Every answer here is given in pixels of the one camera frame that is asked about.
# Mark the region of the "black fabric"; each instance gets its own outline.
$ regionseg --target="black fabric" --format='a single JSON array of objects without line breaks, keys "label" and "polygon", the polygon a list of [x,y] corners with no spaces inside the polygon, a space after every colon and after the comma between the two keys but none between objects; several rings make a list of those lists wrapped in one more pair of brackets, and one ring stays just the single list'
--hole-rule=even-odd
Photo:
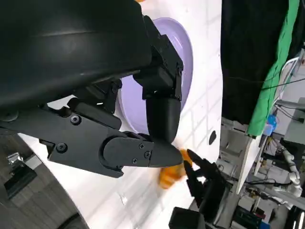
[{"label": "black fabric", "polygon": [[300,0],[300,6],[295,20],[288,60],[297,56],[305,41],[305,0]]},{"label": "black fabric", "polygon": [[288,0],[223,0],[223,117],[250,123],[263,83],[245,80],[265,80],[287,11]]}]

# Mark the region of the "green cloth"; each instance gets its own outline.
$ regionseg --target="green cloth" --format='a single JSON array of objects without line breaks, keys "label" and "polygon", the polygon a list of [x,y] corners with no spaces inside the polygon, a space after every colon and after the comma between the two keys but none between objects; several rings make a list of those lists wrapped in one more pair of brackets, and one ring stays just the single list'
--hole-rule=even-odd
[{"label": "green cloth", "polygon": [[280,37],[277,44],[276,61],[269,70],[266,80],[259,94],[251,122],[248,126],[247,134],[258,136],[261,135],[266,120],[269,116],[274,101],[276,86],[278,85],[281,69],[285,64],[292,39],[292,31],[294,28],[300,0],[289,0],[289,7],[286,18],[284,20]]}]

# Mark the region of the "blue object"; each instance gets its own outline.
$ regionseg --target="blue object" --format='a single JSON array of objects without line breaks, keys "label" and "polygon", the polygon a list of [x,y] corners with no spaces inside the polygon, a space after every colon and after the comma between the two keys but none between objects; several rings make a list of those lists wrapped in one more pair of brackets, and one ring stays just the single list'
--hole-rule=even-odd
[{"label": "blue object", "polygon": [[276,128],[276,124],[277,124],[276,123],[276,116],[273,115],[273,114],[269,115],[268,118],[267,118],[267,124],[272,125],[273,126],[272,131],[274,131],[275,128]]},{"label": "blue object", "polygon": [[270,136],[272,132],[276,128],[276,116],[275,115],[269,115],[267,118],[267,124],[265,125],[263,134],[266,136]]},{"label": "blue object", "polygon": [[270,229],[270,225],[262,222],[259,226],[259,229]]}]

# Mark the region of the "orange toy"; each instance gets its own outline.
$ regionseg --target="orange toy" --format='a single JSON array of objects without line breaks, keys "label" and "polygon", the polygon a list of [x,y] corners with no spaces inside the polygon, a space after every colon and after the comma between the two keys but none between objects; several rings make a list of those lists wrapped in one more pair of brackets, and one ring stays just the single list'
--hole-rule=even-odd
[{"label": "orange toy", "polygon": [[[183,160],[188,161],[192,165],[192,161],[189,158],[187,151],[185,149],[181,149],[180,153],[182,154]],[[159,185],[164,189],[168,189],[184,175],[185,169],[183,164],[168,168],[162,168],[159,176]]]}]

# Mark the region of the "screw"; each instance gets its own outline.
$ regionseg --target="screw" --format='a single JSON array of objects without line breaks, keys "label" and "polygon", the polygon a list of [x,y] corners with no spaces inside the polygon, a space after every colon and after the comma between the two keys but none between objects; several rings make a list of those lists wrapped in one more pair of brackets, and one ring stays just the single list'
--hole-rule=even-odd
[{"label": "screw", "polygon": [[56,150],[57,150],[59,153],[64,153],[64,152],[67,151],[67,149],[68,149],[68,147],[67,147],[67,145],[64,144],[64,143],[59,143],[59,144],[57,144],[57,146],[56,146]]},{"label": "screw", "polygon": [[11,122],[18,118],[19,112],[7,112],[5,114],[0,114],[0,120],[3,122]]},{"label": "screw", "polygon": [[144,157],[145,157],[145,158],[149,158],[150,155],[151,155],[151,152],[150,152],[150,151],[146,151],[146,152],[144,153]]},{"label": "screw", "polygon": [[79,125],[81,123],[81,118],[78,115],[73,115],[71,117],[71,123],[73,125]]}]

